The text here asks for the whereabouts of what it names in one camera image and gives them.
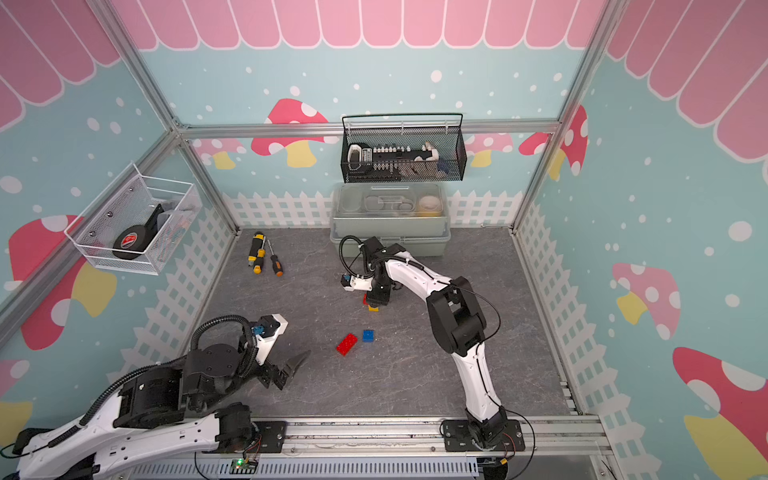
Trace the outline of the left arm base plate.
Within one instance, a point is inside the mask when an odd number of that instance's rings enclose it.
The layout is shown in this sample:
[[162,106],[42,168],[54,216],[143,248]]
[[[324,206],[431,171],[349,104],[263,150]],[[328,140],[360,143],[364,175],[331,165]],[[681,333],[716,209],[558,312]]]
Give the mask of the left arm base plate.
[[243,455],[281,453],[286,440],[288,423],[282,420],[259,420],[252,422],[252,436],[243,450]]

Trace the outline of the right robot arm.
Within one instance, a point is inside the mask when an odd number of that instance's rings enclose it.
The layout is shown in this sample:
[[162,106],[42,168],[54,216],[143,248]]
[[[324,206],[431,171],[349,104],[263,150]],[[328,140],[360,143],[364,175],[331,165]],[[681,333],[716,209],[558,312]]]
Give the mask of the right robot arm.
[[[348,242],[357,244],[363,271],[356,272],[342,252]],[[392,291],[404,287],[426,306],[432,334],[450,354],[465,394],[470,438],[483,450],[495,447],[508,424],[507,410],[495,392],[486,360],[487,320],[470,282],[459,276],[439,274],[415,259],[403,246],[383,245],[376,237],[362,240],[347,235],[338,249],[346,270],[342,286],[361,291],[371,308],[384,307]]]

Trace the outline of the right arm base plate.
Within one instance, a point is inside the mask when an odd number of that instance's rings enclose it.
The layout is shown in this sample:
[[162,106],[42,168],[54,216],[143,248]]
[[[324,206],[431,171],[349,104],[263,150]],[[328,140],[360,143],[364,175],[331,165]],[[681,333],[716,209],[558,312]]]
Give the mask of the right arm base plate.
[[470,420],[446,419],[441,422],[439,432],[447,452],[520,453],[526,450],[517,420],[488,426]]

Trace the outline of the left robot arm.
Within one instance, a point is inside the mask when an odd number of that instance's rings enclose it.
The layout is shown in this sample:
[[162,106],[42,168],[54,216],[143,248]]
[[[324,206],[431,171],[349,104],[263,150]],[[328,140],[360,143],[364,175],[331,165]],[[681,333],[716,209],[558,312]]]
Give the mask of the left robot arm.
[[285,388],[310,356],[302,352],[282,367],[269,361],[287,326],[279,314],[203,323],[185,355],[123,375],[61,427],[18,433],[1,449],[18,463],[11,478],[103,479],[179,453],[238,454],[244,465],[276,451],[249,406],[224,401],[251,380]]

